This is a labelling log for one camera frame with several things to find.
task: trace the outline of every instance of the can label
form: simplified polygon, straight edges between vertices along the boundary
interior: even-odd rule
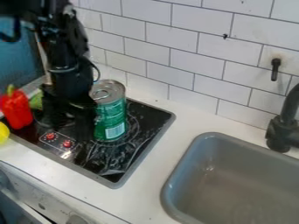
[[[115,140],[126,132],[126,100],[99,104],[96,109],[94,136],[100,140]]]

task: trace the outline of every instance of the red knob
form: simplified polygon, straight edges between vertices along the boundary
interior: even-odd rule
[[[71,148],[72,143],[70,140],[65,140],[65,142],[63,143],[63,147],[65,148]]]
[[[55,138],[55,134],[54,133],[49,133],[49,134],[46,134],[46,139],[47,140],[53,140]]]

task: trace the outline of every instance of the black stovetop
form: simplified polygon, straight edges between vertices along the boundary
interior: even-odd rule
[[[113,142],[90,140],[87,144],[78,144],[71,122],[59,131],[53,131],[35,119],[30,126],[11,132],[57,157],[117,183],[171,119],[171,113],[129,99],[127,108],[128,132]],[[40,116],[38,111],[33,114],[36,118]],[[53,140],[47,140],[49,133],[54,134]],[[63,146],[65,140],[71,142],[71,148]]]

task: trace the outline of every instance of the gray sink basin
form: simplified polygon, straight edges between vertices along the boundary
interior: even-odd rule
[[[299,161],[220,133],[198,136],[161,202],[188,224],[298,224]]]

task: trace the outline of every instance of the blue object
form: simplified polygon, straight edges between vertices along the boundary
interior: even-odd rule
[[[0,18],[0,32],[12,35],[13,20]],[[0,40],[0,94],[9,84],[17,88],[44,74],[34,32],[22,27],[22,38],[16,43]]]

